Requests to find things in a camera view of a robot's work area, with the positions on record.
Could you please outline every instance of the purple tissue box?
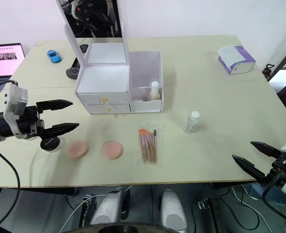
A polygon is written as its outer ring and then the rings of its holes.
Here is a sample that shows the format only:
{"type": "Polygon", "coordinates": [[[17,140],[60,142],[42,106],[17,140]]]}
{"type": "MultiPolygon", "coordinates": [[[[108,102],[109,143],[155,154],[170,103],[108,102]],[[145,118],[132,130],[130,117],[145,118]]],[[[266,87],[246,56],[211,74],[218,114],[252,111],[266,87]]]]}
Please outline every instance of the purple tissue box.
{"type": "Polygon", "coordinates": [[[250,71],[255,59],[242,46],[225,46],[218,50],[219,62],[228,74],[240,74],[250,71]]]}

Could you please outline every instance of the small bottle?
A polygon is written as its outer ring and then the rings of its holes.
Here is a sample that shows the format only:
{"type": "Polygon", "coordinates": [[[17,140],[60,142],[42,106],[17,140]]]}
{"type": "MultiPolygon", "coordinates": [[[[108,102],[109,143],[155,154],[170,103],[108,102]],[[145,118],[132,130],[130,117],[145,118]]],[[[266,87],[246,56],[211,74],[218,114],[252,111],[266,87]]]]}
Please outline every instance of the small bottle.
{"type": "Polygon", "coordinates": [[[193,111],[187,119],[187,122],[184,126],[185,133],[192,133],[195,130],[195,126],[199,123],[200,113],[193,111]]]}
{"type": "Polygon", "coordinates": [[[154,81],[151,83],[151,92],[149,93],[149,101],[159,100],[159,99],[160,99],[159,83],[157,81],[154,81]]]}

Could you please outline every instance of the beige tabletop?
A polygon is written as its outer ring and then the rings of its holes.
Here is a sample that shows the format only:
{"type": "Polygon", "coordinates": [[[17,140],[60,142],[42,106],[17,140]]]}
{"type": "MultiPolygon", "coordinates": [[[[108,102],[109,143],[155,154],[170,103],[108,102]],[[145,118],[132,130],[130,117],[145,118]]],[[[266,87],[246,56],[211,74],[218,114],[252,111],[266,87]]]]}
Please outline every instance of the beige tabletop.
{"type": "MultiPolygon", "coordinates": [[[[47,50],[61,43],[67,46],[59,50],[60,54],[68,52],[67,42],[41,42],[41,46],[47,50]]],[[[163,52],[163,113],[90,115],[75,97],[72,80],[66,76],[57,75],[58,82],[50,87],[32,86],[26,80],[24,64],[31,64],[35,52],[32,50],[25,58],[13,79],[28,89],[28,105],[53,99],[74,103],[63,110],[44,112],[41,118],[46,128],[63,122],[80,126],[63,136],[66,143],[56,153],[40,149],[40,139],[28,142],[11,137],[0,142],[0,152],[17,168],[23,187],[250,180],[232,154],[250,160],[265,173],[269,171],[273,160],[258,152],[250,141],[263,141],[277,148],[284,145],[286,108],[257,67],[247,74],[229,76],[218,63],[216,50],[239,44],[235,36],[144,38],[132,39],[129,44],[131,50],[163,52]],[[201,121],[195,133],[188,135],[182,128],[193,110],[200,112],[201,121]],[[157,165],[141,164],[138,159],[138,129],[143,122],[164,125],[157,165]],[[67,155],[69,144],[75,140],[90,145],[81,159],[67,155]],[[123,155],[116,160],[107,160],[101,153],[104,143],[111,140],[124,147],[123,155]]],[[[52,68],[61,74],[60,68],[52,68]]],[[[0,112],[5,92],[0,94],[0,112]]],[[[0,159],[0,186],[16,185],[12,170],[0,159]]]]}

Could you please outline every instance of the plastic bag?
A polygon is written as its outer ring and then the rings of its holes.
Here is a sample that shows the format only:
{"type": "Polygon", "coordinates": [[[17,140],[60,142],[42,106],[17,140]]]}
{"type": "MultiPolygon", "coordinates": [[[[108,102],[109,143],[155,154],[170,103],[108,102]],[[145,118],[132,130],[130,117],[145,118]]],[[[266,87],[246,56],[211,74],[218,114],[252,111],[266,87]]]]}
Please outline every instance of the plastic bag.
{"type": "Polygon", "coordinates": [[[164,126],[140,123],[138,129],[138,164],[162,164],[162,141],[164,126]]]}

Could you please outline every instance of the floor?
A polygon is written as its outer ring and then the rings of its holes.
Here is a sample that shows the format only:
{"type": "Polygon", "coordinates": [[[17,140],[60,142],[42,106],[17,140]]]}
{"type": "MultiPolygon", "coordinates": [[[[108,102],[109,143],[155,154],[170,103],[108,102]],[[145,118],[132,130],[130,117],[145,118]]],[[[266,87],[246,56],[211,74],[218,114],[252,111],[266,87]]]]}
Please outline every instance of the floor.
{"type": "MultiPolygon", "coordinates": [[[[83,187],[79,188],[79,194],[75,197],[68,197],[72,206],[80,203],[82,197],[86,194],[106,194],[116,188],[111,187],[83,187]]],[[[187,232],[194,231],[194,221],[191,215],[190,203],[191,199],[195,197],[194,215],[197,224],[197,233],[214,233],[214,225],[212,215],[209,209],[200,210],[196,204],[203,198],[217,197],[226,193],[227,188],[223,190],[213,190],[208,184],[163,184],[163,185],[134,185],[131,187],[131,202],[130,214],[125,222],[151,222],[160,225],[159,218],[159,195],[165,189],[172,189],[179,196],[184,207],[185,215],[188,222],[187,232]]],[[[236,194],[241,197],[241,188],[236,187],[236,194]]],[[[0,218],[5,214],[8,206],[11,205],[15,190],[4,189],[0,194],[0,218]]],[[[97,197],[97,203],[103,197],[97,197]]],[[[241,224],[246,228],[252,228],[256,225],[256,215],[248,208],[242,207],[237,201],[232,191],[223,199],[231,206],[240,220],[241,224]]],[[[286,222],[277,214],[272,212],[262,201],[252,200],[244,195],[244,202],[253,206],[265,217],[272,232],[286,233],[286,222]]],[[[246,233],[248,230],[242,229],[234,220],[228,208],[220,202],[221,211],[223,213],[223,220],[228,233],[246,233]]],[[[286,215],[286,207],[277,207],[286,215]]],[[[22,191],[19,201],[13,212],[2,223],[2,227],[13,233],[56,233],[59,232],[62,225],[71,214],[72,210],[66,203],[64,195],[38,193],[32,191],[22,191]]],[[[71,230],[71,220],[64,227],[63,231],[71,230]]],[[[268,233],[262,219],[260,219],[259,227],[252,231],[252,233],[268,233]]]]}

